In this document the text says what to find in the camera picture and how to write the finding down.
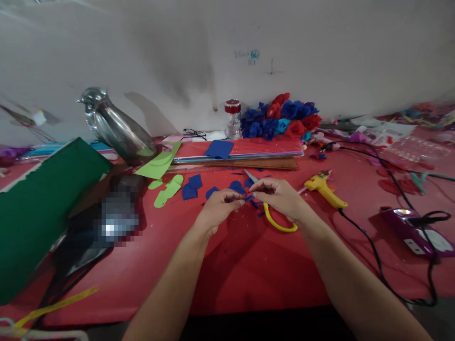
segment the flower bouquet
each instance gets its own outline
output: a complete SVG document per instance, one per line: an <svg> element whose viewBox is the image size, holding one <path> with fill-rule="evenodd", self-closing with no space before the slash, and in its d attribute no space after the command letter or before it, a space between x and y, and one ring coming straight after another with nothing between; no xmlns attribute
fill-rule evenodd
<svg viewBox="0 0 455 341"><path fill-rule="evenodd" d="M271 104L259 102L257 109L249 109L240 119L243 138L263 137L271 141L274 135L285 134L303 138L319 127L321 117L314 102L289 100L290 93L278 95Z"/></svg>

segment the glass bottle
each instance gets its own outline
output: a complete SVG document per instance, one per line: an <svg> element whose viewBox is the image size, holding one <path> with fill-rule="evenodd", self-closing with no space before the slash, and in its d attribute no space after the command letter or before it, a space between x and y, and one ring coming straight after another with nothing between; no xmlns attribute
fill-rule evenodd
<svg viewBox="0 0 455 341"><path fill-rule="evenodd" d="M240 133L240 108L238 99L230 99L224 104L224 111L227 114L226 135L233 140L242 138Z"/></svg>

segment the purple power strip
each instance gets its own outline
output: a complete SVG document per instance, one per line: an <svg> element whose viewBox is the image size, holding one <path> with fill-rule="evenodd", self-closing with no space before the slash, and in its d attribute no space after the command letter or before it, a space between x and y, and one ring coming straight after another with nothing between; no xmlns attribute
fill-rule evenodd
<svg viewBox="0 0 455 341"><path fill-rule="evenodd" d="M409 218L420 218L416 211L409 208L394 208L381 212L381 216L415 255L431 259L433 250L431 250L423 231L412 225L408 220ZM455 257L455 244L430 225L425 226L425 232L440 257Z"/></svg>

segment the red bottle cap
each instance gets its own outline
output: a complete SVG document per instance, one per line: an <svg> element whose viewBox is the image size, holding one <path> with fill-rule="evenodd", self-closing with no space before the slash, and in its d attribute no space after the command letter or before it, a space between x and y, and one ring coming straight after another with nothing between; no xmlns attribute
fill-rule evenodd
<svg viewBox="0 0 455 341"><path fill-rule="evenodd" d="M224 104L224 111L229 114L238 114L240 112L240 101L238 99L227 100Z"/></svg>

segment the plastic container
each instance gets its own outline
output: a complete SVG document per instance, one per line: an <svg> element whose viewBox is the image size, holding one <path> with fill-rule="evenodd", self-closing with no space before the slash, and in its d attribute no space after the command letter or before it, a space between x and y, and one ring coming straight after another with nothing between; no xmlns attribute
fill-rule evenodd
<svg viewBox="0 0 455 341"><path fill-rule="evenodd" d="M224 104L224 111L227 114L226 136L230 139L237 140L242 138L240 133L240 101L230 99Z"/></svg>
<svg viewBox="0 0 455 341"><path fill-rule="evenodd" d="M404 137L390 145L387 151L413 162L434 163L450 154L450 150L414 136Z"/></svg>

